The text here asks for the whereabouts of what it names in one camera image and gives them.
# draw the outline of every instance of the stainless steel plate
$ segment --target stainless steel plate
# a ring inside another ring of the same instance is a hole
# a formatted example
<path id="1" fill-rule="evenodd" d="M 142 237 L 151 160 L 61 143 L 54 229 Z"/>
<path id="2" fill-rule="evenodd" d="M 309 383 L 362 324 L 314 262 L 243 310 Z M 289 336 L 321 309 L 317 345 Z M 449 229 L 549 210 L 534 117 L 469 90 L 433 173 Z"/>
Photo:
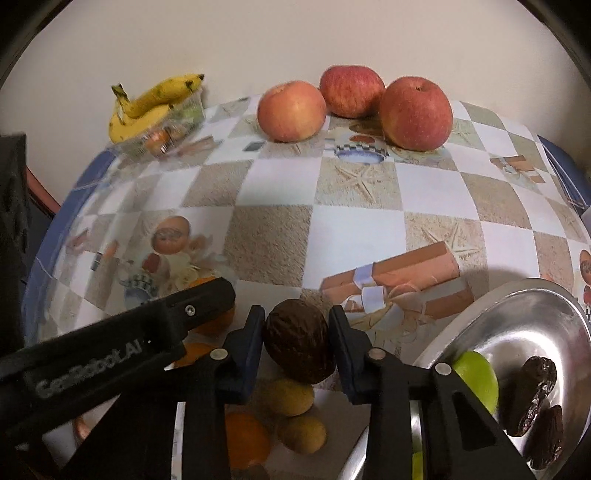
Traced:
<path id="1" fill-rule="evenodd" d="M 557 369 L 556 387 L 548 400 L 564 414 L 564 447 L 560 458 L 538 479 L 550 480 L 568 459 L 589 424 L 591 413 L 591 336 L 577 300 L 552 282 L 528 278 L 508 283 L 483 296 L 458 315 L 415 361 L 429 368 L 452 363 L 466 350 L 476 350 L 493 366 L 499 385 L 533 355 L 546 356 Z M 411 405 L 415 451 L 421 448 L 420 421 Z M 361 479 L 367 430 L 339 475 L 339 480 Z M 527 435 L 509 437 L 522 452 Z"/>

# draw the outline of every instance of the wooden edge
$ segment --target wooden edge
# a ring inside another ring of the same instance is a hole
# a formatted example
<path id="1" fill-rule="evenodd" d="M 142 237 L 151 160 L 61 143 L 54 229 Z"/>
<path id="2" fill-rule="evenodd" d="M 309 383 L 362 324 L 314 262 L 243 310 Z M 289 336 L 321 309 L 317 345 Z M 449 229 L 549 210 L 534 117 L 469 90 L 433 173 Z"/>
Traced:
<path id="1" fill-rule="evenodd" d="M 55 198 L 41 185 L 39 180 L 35 178 L 31 170 L 27 167 L 27 186 L 31 193 L 41 202 L 49 211 L 56 214 L 60 210 L 60 204 L 56 202 Z"/>

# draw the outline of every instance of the blue tablecloth border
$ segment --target blue tablecloth border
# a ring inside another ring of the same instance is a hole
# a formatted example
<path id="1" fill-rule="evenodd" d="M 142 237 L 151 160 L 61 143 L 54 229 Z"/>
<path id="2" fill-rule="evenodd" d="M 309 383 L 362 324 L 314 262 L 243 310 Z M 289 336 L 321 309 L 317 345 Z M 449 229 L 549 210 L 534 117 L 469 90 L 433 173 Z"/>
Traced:
<path id="1" fill-rule="evenodd" d="M 21 327 L 27 346 L 35 343 L 39 323 L 45 321 L 45 296 L 51 280 L 51 272 L 72 223 L 84 203 L 103 180 L 115 158 L 116 155 L 109 150 L 95 157 L 66 197 L 47 230 L 29 273 L 27 288 L 21 303 Z"/>
<path id="2" fill-rule="evenodd" d="M 591 184 L 568 153 L 544 137 L 540 141 L 571 205 L 582 215 L 591 206 Z"/>

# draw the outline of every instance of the plastic container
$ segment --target plastic container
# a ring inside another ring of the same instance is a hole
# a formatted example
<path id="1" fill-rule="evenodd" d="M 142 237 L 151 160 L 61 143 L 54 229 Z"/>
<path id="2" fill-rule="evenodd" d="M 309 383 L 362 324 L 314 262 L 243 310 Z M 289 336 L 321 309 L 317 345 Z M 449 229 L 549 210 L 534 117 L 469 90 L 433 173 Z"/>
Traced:
<path id="1" fill-rule="evenodd" d="M 205 120 L 201 92 L 201 88 L 195 90 L 159 123 L 137 137 L 115 144 L 112 150 L 132 161 L 147 154 L 160 157 L 174 150 Z"/>

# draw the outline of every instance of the white wall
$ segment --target white wall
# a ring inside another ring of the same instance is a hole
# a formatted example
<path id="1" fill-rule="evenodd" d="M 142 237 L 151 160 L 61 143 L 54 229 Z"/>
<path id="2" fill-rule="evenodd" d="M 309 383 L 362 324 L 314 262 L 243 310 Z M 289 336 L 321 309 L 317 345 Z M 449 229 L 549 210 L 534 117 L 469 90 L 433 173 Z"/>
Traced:
<path id="1" fill-rule="evenodd" d="M 74 0 L 0 91 L 0 132 L 28 134 L 30 168 L 61 202 L 108 140 L 111 84 L 137 94 L 203 72 L 212 105 L 285 80 L 317 84 L 339 63 L 386 83 L 425 76 L 579 160 L 591 151 L 589 90 L 517 0 Z"/>

